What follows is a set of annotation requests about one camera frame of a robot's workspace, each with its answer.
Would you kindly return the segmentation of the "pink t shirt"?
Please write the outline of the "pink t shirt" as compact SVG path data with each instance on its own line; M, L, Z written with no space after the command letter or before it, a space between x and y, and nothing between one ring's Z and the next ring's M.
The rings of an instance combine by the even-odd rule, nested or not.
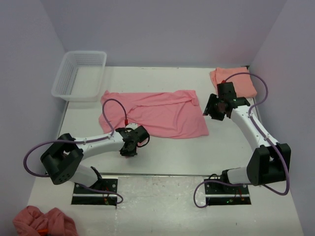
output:
M105 111L99 117L104 133L110 126L125 122L142 125L151 136L190 139L209 134L194 90L175 92L117 93L106 91L101 97Z

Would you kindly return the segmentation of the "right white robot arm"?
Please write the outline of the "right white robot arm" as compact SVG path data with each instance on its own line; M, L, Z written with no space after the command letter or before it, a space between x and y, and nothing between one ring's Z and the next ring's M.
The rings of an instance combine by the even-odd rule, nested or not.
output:
M284 194L289 191L289 165L291 149L273 138L256 115L253 106L244 97L237 97L232 82L217 85L217 94L211 94L204 110L205 116L222 121L231 119L242 131L253 153L246 167L224 170L220 189L231 193L238 184L263 185L286 182Z

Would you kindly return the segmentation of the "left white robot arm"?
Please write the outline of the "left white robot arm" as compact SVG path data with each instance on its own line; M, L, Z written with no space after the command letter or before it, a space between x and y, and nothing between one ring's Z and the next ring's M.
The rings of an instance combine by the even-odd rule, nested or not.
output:
M121 156L137 155L141 143L149 141L148 131L141 125L117 128L111 133L91 138L73 138L63 134L41 156L49 178L54 185L67 181L82 184L91 193L102 189L100 174L94 167L85 167L81 162L106 152L119 152Z

